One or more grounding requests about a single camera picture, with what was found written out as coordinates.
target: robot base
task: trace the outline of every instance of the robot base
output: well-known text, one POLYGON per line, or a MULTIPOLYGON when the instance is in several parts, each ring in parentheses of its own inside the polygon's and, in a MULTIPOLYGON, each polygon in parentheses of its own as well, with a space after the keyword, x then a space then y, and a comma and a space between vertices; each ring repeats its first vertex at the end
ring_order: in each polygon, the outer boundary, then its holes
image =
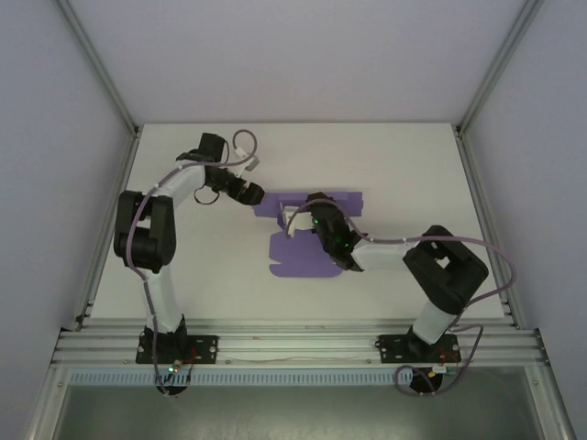
MULTIPOLYGON (((145 327, 138 337, 137 357, 140 365, 152 365, 153 331, 145 327)), ((174 333, 157 334, 157 363, 215 364, 218 336, 188 335, 185 320, 174 333)))
POLYGON ((455 364, 461 361, 459 341, 455 335, 446 335, 430 346, 415 346, 415 339, 407 335, 380 335, 375 342, 382 364, 455 364))

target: glass panel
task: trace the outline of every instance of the glass panel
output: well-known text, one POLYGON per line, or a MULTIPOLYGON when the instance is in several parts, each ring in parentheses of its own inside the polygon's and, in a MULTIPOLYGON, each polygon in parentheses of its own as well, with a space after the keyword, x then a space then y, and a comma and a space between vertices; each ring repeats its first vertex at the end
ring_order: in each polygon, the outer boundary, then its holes
POLYGON ((70 387, 60 440, 537 439, 521 368, 472 368, 453 391, 389 387, 70 387))

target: robotic arm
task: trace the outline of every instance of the robotic arm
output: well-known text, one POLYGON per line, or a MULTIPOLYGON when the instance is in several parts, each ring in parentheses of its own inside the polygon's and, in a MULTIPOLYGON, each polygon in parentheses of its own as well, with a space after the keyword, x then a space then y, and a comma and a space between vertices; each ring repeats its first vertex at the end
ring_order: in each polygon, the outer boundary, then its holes
MULTIPOLYGON (((307 202, 333 199, 321 192, 310 194, 307 202)), ((322 248, 344 270, 365 271, 393 269, 403 265, 412 272, 428 301, 407 335, 393 335, 386 346, 390 360, 432 362, 445 348, 452 354, 454 335, 445 335, 462 314, 473 294, 489 275, 485 264, 458 241, 422 241, 400 245, 379 244, 363 240, 347 225, 345 216, 333 204, 314 203, 307 213, 300 213, 290 222, 296 208, 283 209, 283 220, 294 229, 312 229, 322 248)), ((443 226, 431 226, 424 236, 452 236, 443 226)))
MULTIPOLYGON (((219 163, 226 141, 220 136, 204 133, 198 149, 180 155, 178 161, 202 161, 219 163)), ((235 152, 241 159, 248 154, 242 148, 235 152)), ((213 166, 192 166, 170 178, 149 198, 135 230, 132 240, 131 257, 137 268, 146 277, 147 287, 157 311, 158 344, 157 352, 161 363, 175 363, 189 356, 190 343, 185 320, 177 304, 172 284, 170 263, 176 249, 174 210, 194 191, 207 186, 216 193, 226 193, 240 204, 260 204, 265 192, 259 185, 241 179, 244 171, 252 171, 259 161, 251 157, 234 172, 213 166)), ((127 241, 130 227, 146 192, 124 191, 118 198, 116 213, 114 251, 125 266, 127 241)), ((150 308, 142 295, 147 316, 150 308)), ((137 362, 152 363, 150 349, 153 339, 153 322, 147 320, 145 330, 139 339, 137 362)))

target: aluminum frame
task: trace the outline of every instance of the aluminum frame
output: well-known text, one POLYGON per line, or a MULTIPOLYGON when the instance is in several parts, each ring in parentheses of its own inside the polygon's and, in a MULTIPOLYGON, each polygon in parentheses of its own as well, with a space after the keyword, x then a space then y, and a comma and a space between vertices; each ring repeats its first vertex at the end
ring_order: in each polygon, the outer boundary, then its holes
MULTIPOLYGON (((80 316, 76 331, 61 332, 28 429, 27 439, 30 440, 51 439, 54 436, 61 409, 66 402, 70 378, 76 369, 137 368, 133 360, 138 334, 144 325, 142 320, 93 320, 90 317, 97 285, 112 239, 116 198, 126 187, 138 148, 140 129, 137 128, 132 115, 127 110, 69 0, 55 1, 94 69, 98 81, 116 106, 131 139, 127 144, 127 151, 116 178, 104 226, 100 231, 99 242, 92 260, 93 269, 83 286, 83 299, 78 309, 80 316)), ((487 101, 543 2, 544 0, 526 1, 503 46, 494 57, 463 121, 458 128, 455 128, 457 146, 483 236, 498 246, 499 237, 491 206, 482 187, 474 152, 467 142, 466 133, 487 101)), ((505 282, 508 273, 503 262, 496 257, 491 257, 491 265, 497 282, 505 282)), ((505 318, 484 323, 485 333, 471 367, 517 366, 524 368, 529 394, 537 409, 537 423, 540 424, 545 438, 574 438, 539 334, 532 330, 521 329, 524 327, 525 319, 515 289, 502 296, 502 304, 505 318)), ((378 350, 374 347, 376 336, 404 333, 411 322, 403 320, 338 322, 328 325, 290 322, 267 325, 263 322, 188 320, 187 324, 192 334, 208 333, 221 337, 218 359, 223 363, 215 366, 218 369, 263 371, 275 368, 361 368, 377 370, 393 365, 381 364, 378 350)), ((458 334, 464 357, 469 355, 475 336, 474 330, 458 334)), ((151 366, 142 366, 142 368, 150 370, 151 366)))

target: purple object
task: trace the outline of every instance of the purple object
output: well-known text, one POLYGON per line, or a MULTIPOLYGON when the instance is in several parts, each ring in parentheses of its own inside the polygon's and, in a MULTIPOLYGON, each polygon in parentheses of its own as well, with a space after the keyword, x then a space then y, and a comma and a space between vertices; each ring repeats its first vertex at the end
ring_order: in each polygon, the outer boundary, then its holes
MULTIPOLYGON (((362 192, 325 192, 341 204, 351 216, 360 216, 363 208, 362 192)), ((265 195, 263 203, 253 206, 257 217, 275 218, 281 228, 282 206, 300 206, 308 192, 275 192, 265 195)), ((332 278, 340 275, 342 269, 334 264, 322 249, 320 240, 312 231, 295 231, 292 238, 284 232, 271 236, 269 258, 277 261, 269 270, 282 278, 332 278)))

